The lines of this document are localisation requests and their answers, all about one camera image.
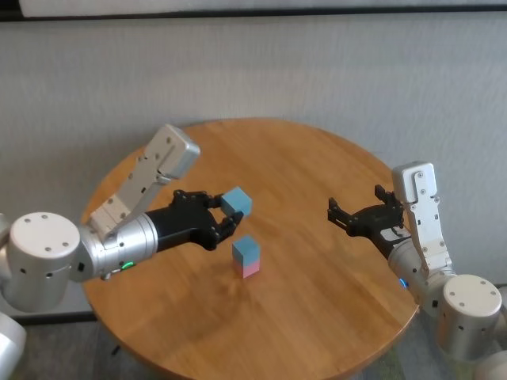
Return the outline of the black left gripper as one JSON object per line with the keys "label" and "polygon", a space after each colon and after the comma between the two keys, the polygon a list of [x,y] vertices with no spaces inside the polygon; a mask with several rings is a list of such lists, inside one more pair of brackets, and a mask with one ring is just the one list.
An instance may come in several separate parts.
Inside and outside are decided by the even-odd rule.
{"label": "black left gripper", "polygon": [[223,195],[206,192],[175,190],[172,201],[166,206],[148,211],[146,216],[157,233],[157,251],[172,249],[186,243],[214,250],[231,237],[243,219],[241,211],[226,216],[217,223],[210,209],[221,208]]}

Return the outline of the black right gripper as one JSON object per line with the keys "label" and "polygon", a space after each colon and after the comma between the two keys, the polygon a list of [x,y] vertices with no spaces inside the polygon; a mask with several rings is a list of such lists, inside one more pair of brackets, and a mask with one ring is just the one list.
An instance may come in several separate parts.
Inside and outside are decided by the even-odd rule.
{"label": "black right gripper", "polygon": [[340,208],[335,198],[328,199],[327,218],[343,229],[350,237],[367,238],[385,257],[394,247],[411,237],[404,227],[404,209],[393,192],[377,184],[375,197],[383,205],[366,207],[351,216]]}

